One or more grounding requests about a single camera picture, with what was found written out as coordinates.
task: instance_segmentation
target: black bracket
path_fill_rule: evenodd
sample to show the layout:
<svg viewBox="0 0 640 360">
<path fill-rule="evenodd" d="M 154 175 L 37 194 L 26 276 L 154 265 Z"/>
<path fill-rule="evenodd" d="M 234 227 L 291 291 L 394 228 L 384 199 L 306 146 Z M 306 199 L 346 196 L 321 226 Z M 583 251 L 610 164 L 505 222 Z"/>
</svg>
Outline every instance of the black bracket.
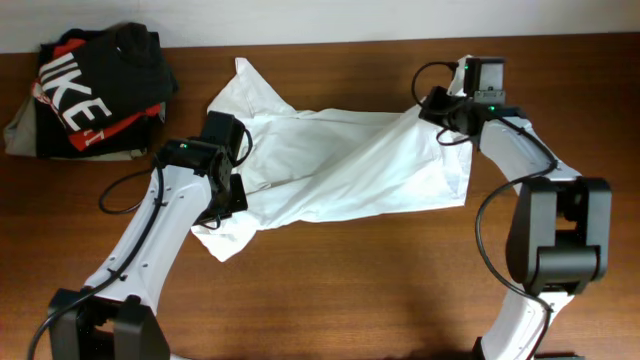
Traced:
<svg viewBox="0 0 640 360">
<path fill-rule="evenodd" d="M 522 183 L 507 239 L 511 277 L 537 296 L 543 290 L 580 294 L 607 270 L 611 189 L 604 179 Z M 575 223 L 556 228 L 556 217 Z"/>
<path fill-rule="evenodd" d="M 82 297 L 59 289 L 49 314 Z M 169 360 L 171 352 L 151 308 L 130 296 L 123 303 L 91 298 L 66 312 L 50 328 L 54 360 Z M 98 327 L 113 321 L 113 332 Z"/>
</svg>

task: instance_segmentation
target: white wall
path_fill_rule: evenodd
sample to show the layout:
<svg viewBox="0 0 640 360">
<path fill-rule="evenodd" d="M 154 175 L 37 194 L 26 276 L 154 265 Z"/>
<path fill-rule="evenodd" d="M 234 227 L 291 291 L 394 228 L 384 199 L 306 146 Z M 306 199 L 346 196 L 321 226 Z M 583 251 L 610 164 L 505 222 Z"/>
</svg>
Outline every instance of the white wall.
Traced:
<svg viewBox="0 0 640 360">
<path fill-rule="evenodd" d="M 640 0 L 0 1 L 3 53 L 122 21 L 165 47 L 640 31 Z"/>
</svg>

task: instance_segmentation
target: folded clothing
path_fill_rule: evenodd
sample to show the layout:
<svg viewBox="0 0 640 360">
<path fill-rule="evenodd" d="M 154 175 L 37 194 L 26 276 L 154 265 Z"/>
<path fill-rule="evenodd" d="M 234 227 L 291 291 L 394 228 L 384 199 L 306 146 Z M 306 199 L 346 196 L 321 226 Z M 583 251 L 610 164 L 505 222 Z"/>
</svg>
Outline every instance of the folded clothing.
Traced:
<svg viewBox="0 0 640 360">
<path fill-rule="evenodd" d="M 159 49 L 158 34 L 146 32 L 139 24 L 115 31 L 72 29 L 56 43 L 41 45 L 34 95 L 45 102 L 29 103 L 35 110 L 35 155 L 79 159 L 146 152 L 153 125 L 164 121 L 164 102 L 178 88 Z M 105 55 L 109 51 L 117 52 L 116 58 Z M 72 62 L 46 67 L 56 57 L 70 54 Z M 69 75 L 78 71 L 79 75 Z M 133 99 L 123 101 L 123 96 Z M 106 116 L 105 108 L 110 115 Z M 69 111 L 75 114 L 65 117 Z M 67 118 L 82 128 L 71 131 Z M 20 129 L 17 126 L 9 133 Z"/>
<path fill-rule="evenodd" d="M 4 128 L 4 142 L 6 145 L 6 153 L 16 156 L 36 156 L 36 111 L 35 103 L 37 101 L 29 96 L 22 103 L 20 109 L 16 112 L 13 120 Z M 87 160 L 87 161 L 121 161 L 133 160 L 143 156 L 146 149 L 132 149 L 121 151 L 109 151 L 102 155 L 95 155 L 94 152 L 88 151 L 82 153 L 78 157 L 56 157 L 55 159 L 67 160 Z"/>
<path fill-rule="evenodd" d="M 74 39 L 71 38 L 69 39 L 65 44 L 63 45 L 58 45 L 53 49 L 53 58 L 57 59 L 61 56 L 64 56 L 68 53 L 70 53 L 71 51 L 75 50 L 76 48 L 79 48 L 81 46 L 83 46 L 84 44 L 86 44 L 86 40 L 83 39 Z M 40 84 L 38 82 L 36 82 L 34 84 L 34 89 L 38 88 L 41 89 L 41 87 L 39 86 Z M 50 106 L 52 106 L 52 104 L 50 103 L 50 100 L 48 97 L 43 96 L 42 93 L 37 94 L 39 95 L 39 97 L 37 98 L 39 101 L 44 102 L 46 104 L 49 104 Z M 115 123 L 114 125 L 111 125 L 105 129 L 101 129 L 99 131 L 93 131 L 91 129 L 89 130 L 84 130 L 84 131 L 77 131 L 75 133 L 72 133 L 71 135 L 69 135 L 69 140 L 71 141 L 71 144 L 73 144 L 73 146 L 75 146 L 76 149 L 83 151 L 84 149 L 86 149 L 87 147 L 89 147 L 92 144 L 95 144 L 97 142 L 103 141 L 106 138 L 109 138 L 115 134 L 117 134 L 119 131 L 123 130 L 124 128 L 126 128 L 127 126 L 131 125 L 134 121 L 136 121 L 138 118 L 140 118 L 141 116 L 154 116 L 157 115 L 162 109 L 162 106 L 160 104 L 154 105 L 150 108 L 148 108 L 147 110 L 145 110 L 144 112 L 138 112 L 135 113 L 129 117 L 127 117 L 124 120 L 120 120 L 117 123 Z M 55 107 L 52 106 L 52 110 L 54 112 L 57 111 L 55 109 Z"/>
<path fill-rule="evenodd" d="M 34 96 L 51 105 L 65 130 L 94 131 L 114 125 L 135 113 L 168 101 L 177 83 L 160 43 L 142 24 L 129 23 L 71 51 L 41 56 Z"/>
</svg>

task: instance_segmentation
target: gray garment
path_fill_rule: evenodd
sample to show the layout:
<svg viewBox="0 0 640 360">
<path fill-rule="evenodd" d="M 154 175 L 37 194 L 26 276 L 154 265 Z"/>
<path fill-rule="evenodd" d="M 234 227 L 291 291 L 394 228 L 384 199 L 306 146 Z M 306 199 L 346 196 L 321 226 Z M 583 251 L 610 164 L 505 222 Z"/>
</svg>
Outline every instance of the gray garment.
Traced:
<svg viewBox="0 0 640 360">
<path fill-rule="evenodd" d="M 5 152 L 9 155 L 36 156 L 36 110 L 35 99 L 27 97 L 13 120 L 4 128 Z M 133 160 L 143 156 L 146 152 L 140 150 L 120 151 L 111 154 L 89 156 L 86 158 L 59 160 L 86 160 L 86 161 L 123 161 Z"/>
</svg>

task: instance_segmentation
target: wood grain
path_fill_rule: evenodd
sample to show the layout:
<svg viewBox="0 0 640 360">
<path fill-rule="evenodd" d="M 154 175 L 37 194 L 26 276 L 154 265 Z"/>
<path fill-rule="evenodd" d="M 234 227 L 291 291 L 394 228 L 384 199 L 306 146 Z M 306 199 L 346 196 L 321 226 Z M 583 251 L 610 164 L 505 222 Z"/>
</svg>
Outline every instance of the wood grain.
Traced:
<svg viewBox="0 0 640 360">
<path fill-rule="evenodd" d="M 181 85 L 158 134 L 197 134 L 205 109 L 247 57 L 297 109 L 402 112 L 413 72 L 461 55 L 508 59 L 508 102 L 584 175 L 613 189 L 609 272 L 560 314 L 546 352 L 590 360 L 640 357 L 640 35 L 449 39 L 383 43 L 171 49 Z M 0 122 L 28 92 L 35 57 L 0 55 Z M 433 70 L 420 91 L 447 84 Z M 488 330 L 505 290 L 473 240 L 482 199 L 504 180 L 474 155 L 465 207 L 341 222 L 295 223 L 259 233 L 226 263 L 189 235 L 162 294 L 159 321 L 174 352 L 200 359 L 405 357 L 465 351 Z M 100 192 L 148 159 L 85 163 L 0 155 L 0 358 L 25 354 L 59 287 L 79 288 L 131 216 L 99 212 Z M 138 179 L 113 204 L 137 199 Z M 487 247 L 502 271 L 515 201 L 486 217 Z M 38 357 L 50 357 L 48 339 Z"/>
</svg>

